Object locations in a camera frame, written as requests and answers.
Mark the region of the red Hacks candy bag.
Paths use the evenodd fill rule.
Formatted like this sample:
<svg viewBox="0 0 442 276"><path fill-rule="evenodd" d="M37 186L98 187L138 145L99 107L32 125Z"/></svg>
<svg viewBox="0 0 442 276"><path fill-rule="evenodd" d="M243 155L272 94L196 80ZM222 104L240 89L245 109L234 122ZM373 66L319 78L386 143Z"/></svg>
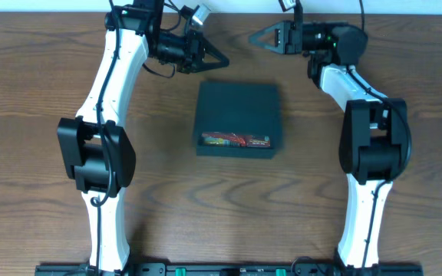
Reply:
<svg viewBox="0 0 442 276"><path fill-rule="evenodd" d="M246 141L242 136L234 133L202 133L201 140L203 145L207 146L224 146L224 147L244 147Z"/></svg>

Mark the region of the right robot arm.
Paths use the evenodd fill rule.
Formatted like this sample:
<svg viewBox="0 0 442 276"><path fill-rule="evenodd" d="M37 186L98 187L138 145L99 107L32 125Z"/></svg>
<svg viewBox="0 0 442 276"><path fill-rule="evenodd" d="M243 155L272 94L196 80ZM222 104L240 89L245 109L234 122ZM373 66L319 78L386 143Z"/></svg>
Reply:
<svg viewBox="0 0 442 276"><path fill-rule="evenodd" d="M302 54L308 77L344 112L338 158L348 180L345 227L335 265L341 275L398 274L378 260L384 205L394 180L411 158L411 130L404 100L388 98L357 72L368 35L347 22L281 21L249 42L277 54Z"/></svg>

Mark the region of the red Hello Panda box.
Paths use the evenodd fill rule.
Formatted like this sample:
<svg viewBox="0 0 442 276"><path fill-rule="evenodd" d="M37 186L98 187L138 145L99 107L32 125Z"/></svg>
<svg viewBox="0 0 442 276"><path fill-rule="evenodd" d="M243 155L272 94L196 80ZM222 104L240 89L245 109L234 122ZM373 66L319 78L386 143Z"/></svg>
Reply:
<svg viewBox="0 0 442 276"><path fill-rule="evenodd" d="M246 147L270 148L270 137L266 135L246 135L244 136Z"/></svg>

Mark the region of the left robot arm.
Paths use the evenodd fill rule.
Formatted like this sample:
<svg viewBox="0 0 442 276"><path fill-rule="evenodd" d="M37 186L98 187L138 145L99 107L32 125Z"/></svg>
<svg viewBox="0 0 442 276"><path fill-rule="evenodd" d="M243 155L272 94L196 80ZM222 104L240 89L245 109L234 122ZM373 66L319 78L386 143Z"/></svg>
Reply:
<svg viewBox="0 0 442 276"><path fill-rule="evenodd" d="M148 58L190 74L227 67L229 59L203 36L211 10L184 6L182 35L161 27L163 9L172 2L135 1L111 5L104 26L105 45L91 91L72 119L59 121L57 135L65 171L87 206L91 256L74 275L124 275L130 257L124 203L136 166L125 131L127 111Z"/></svg>

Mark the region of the black storage box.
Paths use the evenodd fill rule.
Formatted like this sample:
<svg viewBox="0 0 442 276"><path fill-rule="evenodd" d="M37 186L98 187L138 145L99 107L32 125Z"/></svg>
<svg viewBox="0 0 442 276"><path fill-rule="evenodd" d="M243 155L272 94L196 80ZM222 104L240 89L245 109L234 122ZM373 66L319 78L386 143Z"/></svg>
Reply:
<svg viewBox="0 0 442 276"><path fill-rule="evenodd" d="M254 136L264 146L215 146L204 134ZM198 156L271 159L283 147L281 97L274 84L203 81L193 124Z"/></svg>

